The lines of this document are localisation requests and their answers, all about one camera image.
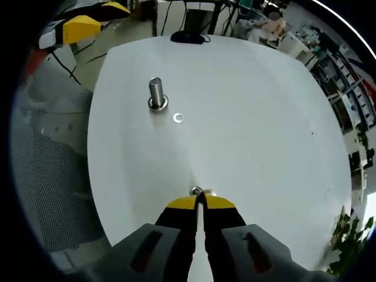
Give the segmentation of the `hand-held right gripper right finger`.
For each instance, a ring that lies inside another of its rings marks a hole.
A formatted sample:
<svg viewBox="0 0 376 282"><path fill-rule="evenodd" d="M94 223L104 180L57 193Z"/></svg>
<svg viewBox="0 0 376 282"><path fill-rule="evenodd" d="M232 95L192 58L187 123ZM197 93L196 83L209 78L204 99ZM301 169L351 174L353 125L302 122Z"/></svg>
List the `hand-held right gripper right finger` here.
<svg viewBox="0 0 376 282"><path fill-rule="evenodd" d="M325 281L326 273L293 261L290 249L247 225L225 198L202 195L205 249L214 281Z"/></svg>

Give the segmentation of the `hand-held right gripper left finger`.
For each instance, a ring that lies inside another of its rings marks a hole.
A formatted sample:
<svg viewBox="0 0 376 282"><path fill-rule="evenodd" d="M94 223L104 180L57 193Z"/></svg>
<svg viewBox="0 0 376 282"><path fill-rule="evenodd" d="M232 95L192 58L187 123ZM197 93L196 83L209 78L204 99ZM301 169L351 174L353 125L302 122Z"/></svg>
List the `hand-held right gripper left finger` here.
<svg viewBox="0 0 376 282"><path fill-rule="evenodd" d="M196 248L197 196L173 200L110 255L115 281L187 281Z"/></svg>

